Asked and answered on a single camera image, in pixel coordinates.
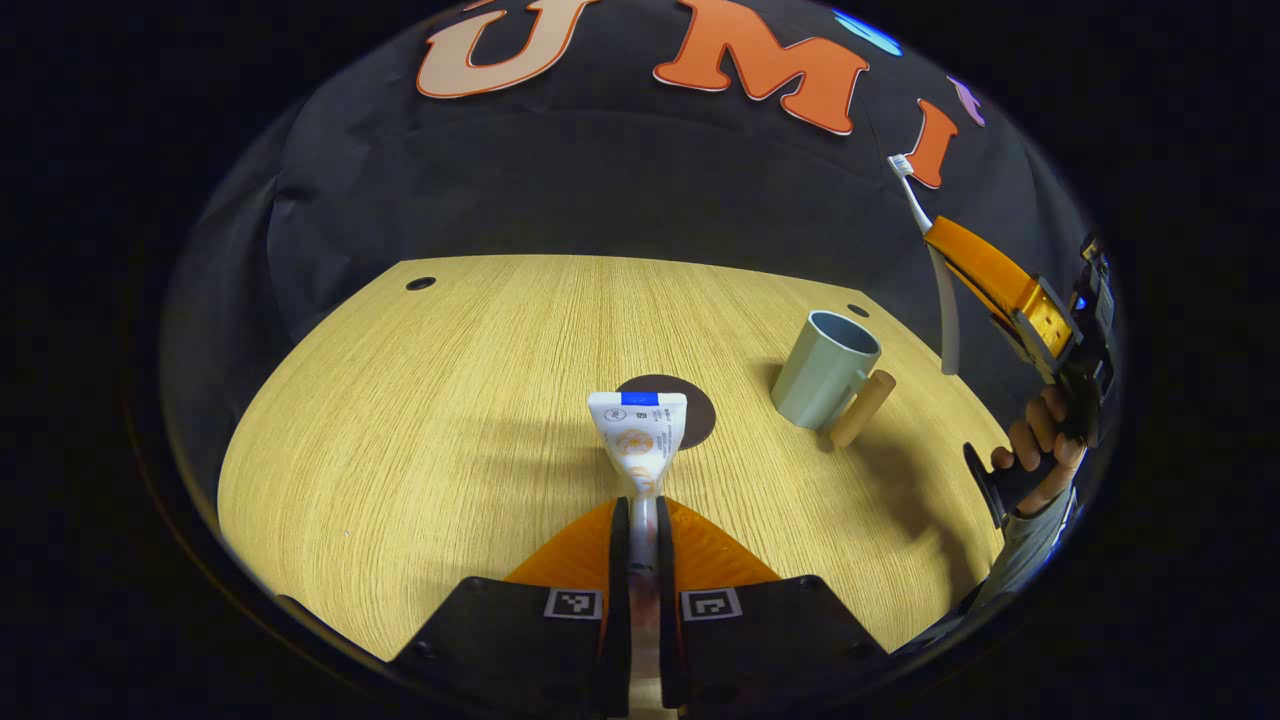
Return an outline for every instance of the blue decoration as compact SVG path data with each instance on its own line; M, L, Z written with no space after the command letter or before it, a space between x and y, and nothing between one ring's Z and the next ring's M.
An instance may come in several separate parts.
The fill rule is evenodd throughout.
M895 58L902 56L902 47L899 46L897 41L892 37L884 35L883 32L873 28L872 26L864 23L863 20L850 18L849 15L841 13L840 10L832 10L836 13L836 22L845 26L845 29L861 37L867 42L870 42L876 47L893 55Z

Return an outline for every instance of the light blue mug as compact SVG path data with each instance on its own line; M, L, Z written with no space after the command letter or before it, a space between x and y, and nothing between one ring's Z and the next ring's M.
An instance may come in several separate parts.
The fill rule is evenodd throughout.
M879 356L879 342L867 328L844 315L814 310L773 383L773 406L801 428L826 428L840 419Z

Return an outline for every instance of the black fabric backdrop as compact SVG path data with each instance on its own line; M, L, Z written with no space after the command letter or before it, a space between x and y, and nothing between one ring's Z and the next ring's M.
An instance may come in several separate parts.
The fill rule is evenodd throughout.
M942 187L913 181L925 211L982 234L1069 295L1088 220L1051 160L982 87L970 85L984 128L909 37L897 38L905 53L895 58L826 6L742 4L783 46L820 36L868 60L850 106L852 135L782 110L780 97L799 79L750 100L727 58L732 87L723 92L655 81L653 68L676 56L690 22L675 0L588 5L541 76L457 100L425 97L415 83L425 40L474 14L458 6L279 117L214 192L166 307L172 441L209 500L232 432L271 370L329 311L404 259L554 252L731 264L858 288L940 351L932 266L884 160L914 146L918 97L960 131ZM475 63L524 46L535 17L525 5L498 0L480 10L508 14L485 28ZM1005 425L1039 379L955 284L961 378Z

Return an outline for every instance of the orange letter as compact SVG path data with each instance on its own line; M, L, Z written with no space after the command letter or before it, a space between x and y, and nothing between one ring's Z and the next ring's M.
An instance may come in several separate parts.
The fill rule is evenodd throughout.
M417 90L428 97L462 97L477 92L490 92L541 73L556 64L573 37L573 26L582 8L596 0L535 0L530 10L538 12L534 29L515 58L497 65L472 65L471 50L485 26L507 14L495 10L476 15L456 26L449 26L428 38L431 46L417 70ZM463 10L479 8L474 3Z
M719 72L728 50L751 100L764 100L803 74L800 88L782 97L782 108L836 135L854 132L849 102L858 73L870 67L867 60L823 37L782 47L755 10L728 0L680 1L694 9L685 44L673 61L653 69L653 77L718 92L730 86L728 76Z
M915 138L915 150L906 159L914 170L911 177L924 187L937 190L942 187L942 156L960 131L946 113L928 100L916 100L916 104L924 110L924 119L920 122L920 137Z

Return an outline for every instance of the gray sleeve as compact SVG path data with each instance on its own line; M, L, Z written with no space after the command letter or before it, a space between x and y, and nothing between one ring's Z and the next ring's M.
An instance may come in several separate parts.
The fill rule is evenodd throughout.
M1050 552L1075 505L1075 487L1068 487L1033 518L1009 514L1005 523L1005 548L996 556L987 583L974 598L977 610L997 594L1018 592L1048 560Z

